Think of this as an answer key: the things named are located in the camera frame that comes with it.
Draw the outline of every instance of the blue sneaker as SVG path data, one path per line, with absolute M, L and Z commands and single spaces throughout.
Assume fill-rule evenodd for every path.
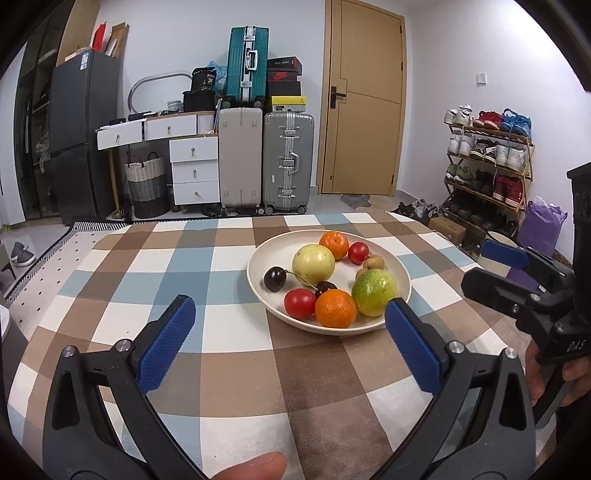
M 531 118 L 519 115 L 509 108 L 503 112 L 502 117 L 502 132 L 522 135 L 523 137 L 531 139 Z

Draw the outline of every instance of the red cherry tomato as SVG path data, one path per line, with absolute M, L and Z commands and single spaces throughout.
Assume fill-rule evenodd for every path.
M 305 288 L 297 288 L 289 292 L 283 299 L 283 306 L 290 317 L 307 320 L 314 313 L 316 296 Z
M 369 247 L 363 242 L 355 242 L 349 247 L 349 260 L 355 265 L 361 265 L 369 257 Z

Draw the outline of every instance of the blue gripper pad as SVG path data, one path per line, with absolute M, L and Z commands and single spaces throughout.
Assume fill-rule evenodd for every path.
M 424 327 L 430 327 L 432 329 L 433 327 L 423 324 L 414 312 L 410 310 L 410 307 L 400 299 L 388 303 L 385 317 L 386 328 L 404 357 L 404 361 L 408 365 L 418 386 L 424 392 L 437 395 L 443 385 L 442 365 L 426 338 L 415 326 L 415 323 L 420 322 Z
M 161 385 L 174 357 L 195 324 L 195 312 L 193 299 L 178 296 L 156 320 L 163 325 L 140 357 L 137 366 L 136 381 L 144 396 Z
M 482 244 L 480 254 L 485 258 L 490 258 L 495 262 L 502 263 L 508 267 L 518 268 L 519 270 L 530 266 L 530 259 L 525 250 L 493 240 L 487 240 Z

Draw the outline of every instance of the fruit bowl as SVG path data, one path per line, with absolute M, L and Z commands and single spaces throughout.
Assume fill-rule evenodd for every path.
M 351 336 L 383 328 L 385 326 L 384 314 L 379 317 L 366 317 L 359 314 L 353 325 L 346 329 L 323 327 L 316 321 L 315 317 L 306 322 L 290 317 L 285 312 L 283 298 L 290 290 L 302 288 L 300 282 L 293 275 L 287 276 L 284 287 L 276 293 L 265 288 L 263 277 L 269 268 L 277 265 L 290 270 L 294 254 L 305 245 L 317 244 L 324 233 L 326 233 L 326 230 L 302 230 L 284 233 L 270 238 L 257 247 L 246 267 L 246 276 L 252 291 L 267 310 L 277 318 L 308 332 L 323 335 Z M 373 243 L 371 240 L 350 233 L 342 232 L 342 234 L 347 237 L 349 244 L 363 242 L 367 244 L 372 255 L 380 255 L 384 259 L 386 270 L 396 279 L 400 297 L 408 302 L 411 294 L 410 275 L 408 275 L 408 271 L 402 262 L 384 247 Z M 339 289 L 350 293 L 355 283 L 355 274 L 360 268 L 360 266 L 353 265 L 347 258 L 344 258 L 336 263 L 335 271 L 329 281 Z

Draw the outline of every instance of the orange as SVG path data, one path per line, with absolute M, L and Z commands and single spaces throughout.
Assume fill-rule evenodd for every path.
M 353 297 L 343 290 L 327 290 L 316 300 L 316 319 L 323 327 L 349 328 L 357 318 Z
M 328 248 L 334 255 L 335 260 L 340 260 L 349 251 L 349 241 L 340 232 L 326 232 L 322 235 L 319 244 Z

